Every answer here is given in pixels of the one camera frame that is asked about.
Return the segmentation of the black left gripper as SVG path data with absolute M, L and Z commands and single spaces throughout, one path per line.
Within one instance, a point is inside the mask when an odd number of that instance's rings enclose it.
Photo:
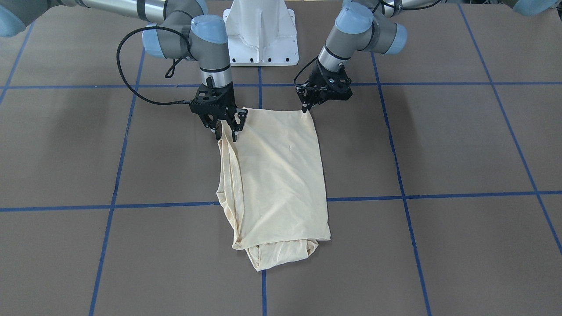
M 319 60 L 313 59 L 297 73 L 295 79 L 311 64 L 314 64 L 314 67 L 308 79 L 303 83 L 295 82 L 295 91 L 302 104 L 303 113 L 329 100 L 347 101 L 353 96 L 350 87 L 352 80 L 341 62 L 336 66 L 336 71 L 331 72 L 322 66 Z

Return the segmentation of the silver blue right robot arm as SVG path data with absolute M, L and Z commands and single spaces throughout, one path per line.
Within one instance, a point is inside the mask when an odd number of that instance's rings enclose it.
M 235 104 L 225 22 L 208 13 L 204 0 L 3 0 L 1 36 L 16 36 L 56 6 L 81 6 L 147 22 L 125 38 L 141 33 L 147 54 L 171 59 L 174 65 L 198 62 L 202 84 L 193 100 L 180 103 L 188 104 L 217 140 L 227 130 L 231 140 L 237 140 L 248 111 Z

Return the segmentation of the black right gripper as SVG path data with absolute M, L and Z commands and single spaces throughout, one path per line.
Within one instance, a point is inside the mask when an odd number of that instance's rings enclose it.
M 201 84 L 189 108 L 199 116 L 206 128 L 215 133 L 217 141 L 221 140 L 223 135 L 222 124 L 219 124 L 222 120 L 230 126 L 233 142 L 237 142 L 248 114 L 247 109 L 238 108 L 235 103 L 233 83 L 223 87 L 214 87 L 210 83 Z

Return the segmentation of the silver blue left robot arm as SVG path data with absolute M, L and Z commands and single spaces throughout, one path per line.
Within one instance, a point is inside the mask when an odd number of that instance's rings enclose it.
M 353 95 L 346 74 L 354 53 L 378 54 L 383 87 L 546 86 L 561 88 L 558 0 L 501 5 L 429 0 L 345 0 L 304 83 L 307 112 Z

